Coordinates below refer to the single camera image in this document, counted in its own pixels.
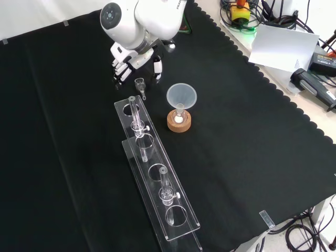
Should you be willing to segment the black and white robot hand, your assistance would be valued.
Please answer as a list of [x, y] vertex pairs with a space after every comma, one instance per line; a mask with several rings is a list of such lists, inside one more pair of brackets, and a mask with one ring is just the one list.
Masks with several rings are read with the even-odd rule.
[[155, 53], [158, 46], [155, 45], [148, 51], [140, 54], [135, 50], [128, 50], [115, 42], [110, 48], [114, 60], [111, 64], [113, 70], [113, 81], [117, 86], [121, 86], [137, 70], [142, 68], [150, 60], [153, 62], [153, 78], [157, 82], [162, 77], [163, 64], [162, 59]]

